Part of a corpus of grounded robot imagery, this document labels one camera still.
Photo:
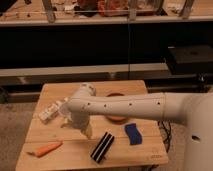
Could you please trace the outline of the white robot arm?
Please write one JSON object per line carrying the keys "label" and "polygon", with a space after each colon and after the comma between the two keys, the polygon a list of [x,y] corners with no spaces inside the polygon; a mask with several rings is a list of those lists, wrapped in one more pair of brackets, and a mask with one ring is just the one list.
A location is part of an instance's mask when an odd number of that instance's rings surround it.
{"label": "white robot arm", "polygon": [[169,121],[187,127],[183,171],[213,171],[213,92],[149,93],[114,97],[96,95],[82,83],[68,98],[68,121],[86,129],[91,115]]}

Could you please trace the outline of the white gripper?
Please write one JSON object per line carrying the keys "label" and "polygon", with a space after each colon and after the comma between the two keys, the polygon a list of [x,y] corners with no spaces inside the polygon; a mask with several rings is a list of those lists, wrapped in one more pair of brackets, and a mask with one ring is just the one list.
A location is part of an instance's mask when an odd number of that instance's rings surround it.
{"label": "white gripper", "polygon": [[61,124],[60,128],[70,128],[83,130],[83,134],[90,139],[92,137],[92,127],[89,124],[90,117],[87,114],[71,113],[68,116],[68,122]]}

